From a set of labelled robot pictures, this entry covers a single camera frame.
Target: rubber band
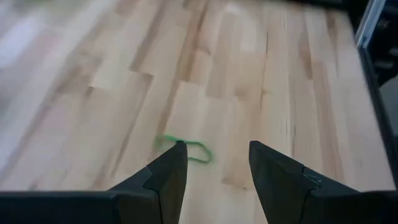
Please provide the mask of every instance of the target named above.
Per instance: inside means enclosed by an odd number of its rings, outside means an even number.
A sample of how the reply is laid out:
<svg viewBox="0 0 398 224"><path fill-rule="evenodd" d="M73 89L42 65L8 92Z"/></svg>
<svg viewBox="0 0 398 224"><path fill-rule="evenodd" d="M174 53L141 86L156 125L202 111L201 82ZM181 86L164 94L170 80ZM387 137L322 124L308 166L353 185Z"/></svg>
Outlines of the rubber band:
<svg viewBox="0 0 398 224"><path fill-rule="evenodd" d="M185 144L187 146L189 146L189 145L191 145L191 146L199 146L200 149L202 149L202 151L207 156L207 160L203 160L203 159L199 159L199 158L195 158L195 157L188 157L189 161L195 161L195 162L199 162L199 163L202 163L202 164L208 164L208 163L210 163L213 160L213 153L211 152L211 150L209 148L207 148L200 141L189 141L189 140L178 138L178 137L175 137L175 136L170 136L168 134L160 134L160 135L156 136L156 138L155 138L155 145L156 145L156 147L158 149L161 149L161 145L162 145L161 142L164 139L169 140L169 141L174 141L174 142L183 141L183 142L185 142Z"/></svg>

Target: wooden floor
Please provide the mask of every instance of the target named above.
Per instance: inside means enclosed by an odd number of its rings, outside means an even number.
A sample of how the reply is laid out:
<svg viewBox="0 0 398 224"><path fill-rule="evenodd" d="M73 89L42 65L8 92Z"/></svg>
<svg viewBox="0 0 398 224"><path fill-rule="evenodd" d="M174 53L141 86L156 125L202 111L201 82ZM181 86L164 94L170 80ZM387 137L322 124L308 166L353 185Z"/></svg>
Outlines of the wooden floor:
<svg viewBox="0 0 398 224"><path fill-rule="evenodd" d="M252 139L358 190L394 189L342 12L0 1L0 189L110 188L159 155L161 133L215 155L189 162L181 223L264 222Z"/></svg>

